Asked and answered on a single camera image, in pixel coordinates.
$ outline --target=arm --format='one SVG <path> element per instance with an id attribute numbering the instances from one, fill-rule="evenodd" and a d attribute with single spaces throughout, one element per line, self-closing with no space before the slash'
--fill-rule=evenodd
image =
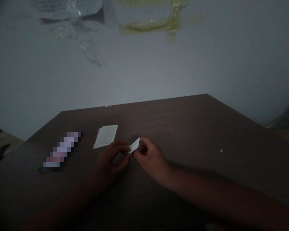
<path id="1" fill-rule="evenodd" d="M 126 142 L 115 141 L 102 152 L 93 174 L 49 208 L 34 217 L 20 230 L 62 230 L 81 210 L 106 190 L 129 165 L 129 154 L 120 165 L 113 163 L 120 152 L 130 151 Z"/>
<path id="2" fill-rule="evenodd" d="M 172 168 L 161 149 L 140 139 L 134 157 L 158 184 L 217 217 L 260 230 L 289 230 L 289 207 L 253 189 Z"/>

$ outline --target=white wall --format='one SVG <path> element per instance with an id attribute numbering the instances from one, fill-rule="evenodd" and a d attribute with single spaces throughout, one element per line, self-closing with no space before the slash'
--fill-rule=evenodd
<path id="1" fill-rule="evenodd" d="M 24 12 L 32 20 L 6 27 Z M 209 93 L 265 124 L 289 105 L 289 1 L 190 0 L 171 45 L 166 33 L 101 28 L 105 67 L 34 14 L 26 1 L 0 5 L 0 128 L 22 139 L 62 110 Z"/>

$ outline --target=hand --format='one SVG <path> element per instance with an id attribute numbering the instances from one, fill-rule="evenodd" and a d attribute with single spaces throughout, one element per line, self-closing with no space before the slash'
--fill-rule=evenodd
<path id="1" fill-rule="evenodd" d="M 160 147 L 147 137 L 141 137 L 134 157 L 143 170 L 157 183 L 165 185 L 172 173 L 172 167 L 164 158 Z"/>
<path id="2" fill-rule="evenodd" d="M 130 150 L 127 142 L 114 141 L 99 155 L 93 173 L 93 183 L 98 193 L 107 189 L 128 167 L 131 154 L 127 155 L 120 165 L 114 164 L 113 160 L 120 152 L 124 153 Z"/>

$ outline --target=paper slip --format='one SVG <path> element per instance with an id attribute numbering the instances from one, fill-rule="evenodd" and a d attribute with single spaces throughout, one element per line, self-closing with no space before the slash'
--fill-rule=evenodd
<path id="1" fill-rule="evenodd" d="M 139 141 L 140 138 L 138 138 L 134 143 L 132 143 L 129 147 L 130 147 L 130 151 L 128 152 L 129 154 L 132 153 L 133 151 L 135 151 L 138 147 L 139 147 Z"/>
<path id="2" fill-rule="evenodd" d="M 118 125 L 103 126 L 99 129 L 93 149 L 111 144 L 115 140 Z"/>

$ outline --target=right hand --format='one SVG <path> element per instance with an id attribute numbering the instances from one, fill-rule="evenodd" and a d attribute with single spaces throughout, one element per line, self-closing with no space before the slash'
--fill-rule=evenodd
<path id="1" fill-rule="evenodd" d="M 139 148 L 134 151 L 134 158 L 150 177 L 165 185 L 173 169 L 156 143 L 145 136 L 141 137 Z"/>

